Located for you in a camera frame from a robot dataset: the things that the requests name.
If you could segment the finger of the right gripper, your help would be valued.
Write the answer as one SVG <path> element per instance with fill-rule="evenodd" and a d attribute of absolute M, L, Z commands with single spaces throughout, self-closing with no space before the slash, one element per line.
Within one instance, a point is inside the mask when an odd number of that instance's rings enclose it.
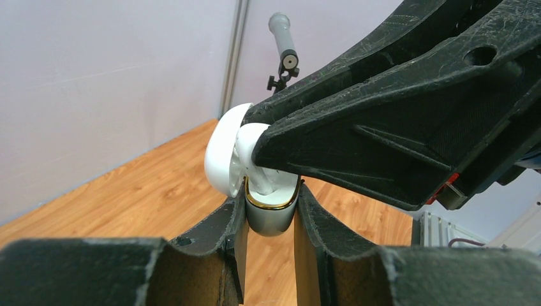
<path fill-rule="evenodd" d="M 498 1 L 403 1 L 379 26 L 318 71 L 248 110 L 242 124 L 273 124 L 297 110 L 424 55 Z"/>

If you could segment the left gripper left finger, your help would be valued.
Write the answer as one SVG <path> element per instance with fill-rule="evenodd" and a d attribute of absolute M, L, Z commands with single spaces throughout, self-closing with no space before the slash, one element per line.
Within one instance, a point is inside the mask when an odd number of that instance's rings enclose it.
<path fill-rule="evenodd" d="M 240 305 L 245 193 L 183 234 L 28 238 L 1 250 L 2 305 Z"/>

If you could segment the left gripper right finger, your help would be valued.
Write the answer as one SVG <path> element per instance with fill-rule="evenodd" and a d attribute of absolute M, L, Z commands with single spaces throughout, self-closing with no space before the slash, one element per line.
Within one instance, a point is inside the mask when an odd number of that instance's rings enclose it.
<path fill-rule="evenodd" d="M 540 258 L 520 249 L 376 245 L 301 185 L 299 305 L 539 305 Z"/>

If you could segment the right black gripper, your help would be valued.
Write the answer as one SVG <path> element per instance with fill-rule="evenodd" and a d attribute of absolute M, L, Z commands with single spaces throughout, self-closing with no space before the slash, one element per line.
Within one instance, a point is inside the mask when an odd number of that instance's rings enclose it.
<path fill-rule="evenodd" d="M 416 211 L 540 173 L 540 2 L 498 1 L 420 57 L 273 124 L 253 162 Z"/>

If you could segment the white earbud charging case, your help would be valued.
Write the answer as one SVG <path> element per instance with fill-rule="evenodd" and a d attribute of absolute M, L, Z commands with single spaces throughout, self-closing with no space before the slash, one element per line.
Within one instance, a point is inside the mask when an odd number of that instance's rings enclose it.
<path fill-rule="evenodd" d="M 237 105 L 219 120 L 205 151 L 205 175 L 220 193 L 240 196 L 245 201 L 248 223 L 254 232 L 275 237 L 291 225 L 301 178 L 253 162 L 255 145 L 269 125 L 243 124 L 252 106 Z"/>

